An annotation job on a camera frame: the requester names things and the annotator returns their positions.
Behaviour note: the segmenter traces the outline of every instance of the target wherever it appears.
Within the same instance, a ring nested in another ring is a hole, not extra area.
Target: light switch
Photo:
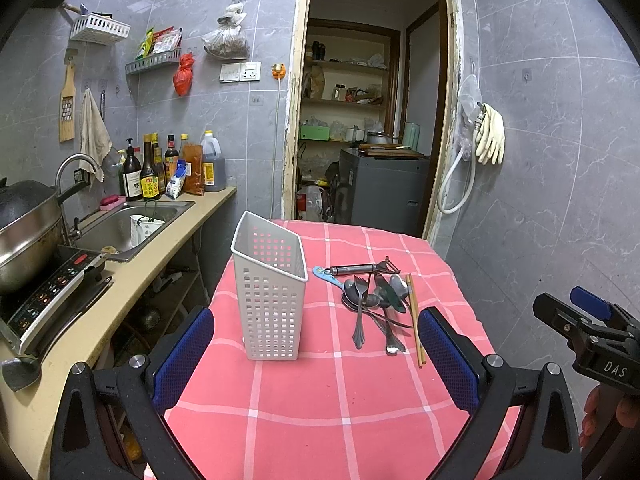
[[[225,63],[220,67],[220,82],[231,83],[240,81],[242,63]]]
[[[240,81],[260,81],[260,61],[242,63]]]

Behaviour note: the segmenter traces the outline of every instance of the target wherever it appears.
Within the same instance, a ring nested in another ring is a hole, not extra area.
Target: kitchen counter
[[[153,278],[178,249],[223,203],[235,187],[204,196],[183,194],[180,200],[195,204],[175,219],[128,263],[107,261],[104,276],[113,285],[94,306],[69,328],[42,364],[39,383],[13,393],[0,379],[0,431],[27,472],[48,478],[53,425],[69,368],[84,361],[93,366],[102,349]],[[0,341],[0,360],[14,357]]]

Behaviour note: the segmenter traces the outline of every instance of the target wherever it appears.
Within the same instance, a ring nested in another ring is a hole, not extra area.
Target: human hand
[[[580,447],[589,443],[589,437],[596,432],[596,408],[600,402],[600,387],[596,386],[584,403],[586,415],[582,420],[582,433],[578,438]],[[640,399],[622,397],[616,408],[616,418],[623,428],[632,428],[640,418]]]

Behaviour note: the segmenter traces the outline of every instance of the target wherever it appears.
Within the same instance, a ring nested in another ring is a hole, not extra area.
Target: screw
[[[560,367],[556,363],[548,363],[546,365],[546,369],[549,370],[549,373],[551,375],[559,375],[560,374]]]
[[[73,375],[80,375],[82,372],[84,372],[85,368],[86,368],[86,365],[84,363],[76,363],[72,365],[71,373]]]
[[[143,355],[134,355],[131,359],[129,359],[129,366],[132,368],[140,368],[145,363],[145,361],[146,359]]]
[[[489,366],[493,368],[500,368],[504,364],[504,359],[498,354],[489,354],[486,357],[486,361],[489,363]]]

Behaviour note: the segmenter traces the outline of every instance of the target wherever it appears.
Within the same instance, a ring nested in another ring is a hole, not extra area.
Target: doorway
[[[457,8],[456,0],[298,0],[285,218],[427,237],[456,119]],[[367,140],[369,132],[378,134]],[[388,145],[370,146],[375,137]],[[319,204],[313,214],[300,214],[301,195]]]

